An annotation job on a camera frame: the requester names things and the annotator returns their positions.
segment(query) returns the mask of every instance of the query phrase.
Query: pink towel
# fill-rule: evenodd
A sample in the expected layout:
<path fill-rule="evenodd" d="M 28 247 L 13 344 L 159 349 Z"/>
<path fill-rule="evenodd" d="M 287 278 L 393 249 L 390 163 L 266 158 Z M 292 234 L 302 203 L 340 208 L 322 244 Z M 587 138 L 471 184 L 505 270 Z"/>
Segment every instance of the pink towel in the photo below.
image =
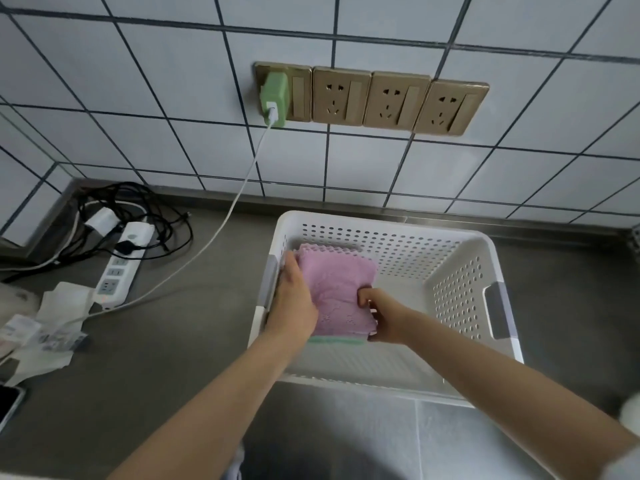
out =
<path fill-rule="evenodd" d="M 318 309 L 313 335 L 366 337 L 376 329 L 368 308 L 358 306 L 358 290 L 371 286 L 375 262 L 348 249 L 302 244 L 298 265 Z"/>

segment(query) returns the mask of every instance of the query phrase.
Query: plastic basket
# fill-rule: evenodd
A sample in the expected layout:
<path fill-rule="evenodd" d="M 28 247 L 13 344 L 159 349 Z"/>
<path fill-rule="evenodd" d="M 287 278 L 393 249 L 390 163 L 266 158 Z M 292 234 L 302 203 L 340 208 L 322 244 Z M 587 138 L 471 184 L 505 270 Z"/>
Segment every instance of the plastic basket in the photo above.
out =
<path fill-rule="evenodd" d="M 303 242 L 371 257 L 378 263 L 375 287 L 522 362 L 498 256 L 485 234 L 298 211 L 278 220 L 249 344 L 264 325 L 284 251 Z M 281 380 L 469 406 L 418 355 L 399 345 L 309 342 Z"/>

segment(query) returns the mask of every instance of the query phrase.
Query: forearm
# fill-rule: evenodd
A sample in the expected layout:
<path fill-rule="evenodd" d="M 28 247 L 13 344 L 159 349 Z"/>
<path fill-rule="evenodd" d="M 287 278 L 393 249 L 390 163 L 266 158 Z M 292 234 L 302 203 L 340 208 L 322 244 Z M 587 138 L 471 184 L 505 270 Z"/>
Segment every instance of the forearm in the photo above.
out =
<path fill-rule="evenodd" d="M 640 441 L 539 372 L 425 315 L 412 312 L 403 327 L 407 346 L 561 478 L 598 478 Z"/>
<path fill-rule="evenodd" d="M 109 478 L 219 478 L 269 389 L 296 352 L 286 337 L 261 335 Z"/>

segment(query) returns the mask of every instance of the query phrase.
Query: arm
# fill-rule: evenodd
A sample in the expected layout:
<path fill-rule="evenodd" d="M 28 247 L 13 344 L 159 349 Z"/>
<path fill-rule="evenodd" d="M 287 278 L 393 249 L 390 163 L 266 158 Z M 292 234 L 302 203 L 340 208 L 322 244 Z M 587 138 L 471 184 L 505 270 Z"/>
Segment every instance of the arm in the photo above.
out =
<path fill-rule="evenodd" d="M 380 289 L 361 289 L 377 310 L 372 340 L 404 344 L 564 479 L 596 479 L 640 438 L 537 371 L 407 308 Z"/>
<path fill-rule="evenodd" d="M 264 332 L 109 479 L 220 478 L 269 389 L 304 347 L 316 321 L 316 307 L 289 252 Z"/>

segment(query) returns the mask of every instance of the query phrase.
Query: black phone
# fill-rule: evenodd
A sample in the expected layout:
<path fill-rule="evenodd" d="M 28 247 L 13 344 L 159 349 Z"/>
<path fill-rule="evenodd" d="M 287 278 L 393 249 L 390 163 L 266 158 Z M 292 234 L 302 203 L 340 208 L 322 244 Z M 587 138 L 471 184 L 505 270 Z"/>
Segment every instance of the black phone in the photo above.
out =
<path fill-rule="evenodd" d="M 0 386 L 0 431 L 24 399 L 24 389 Z"/>

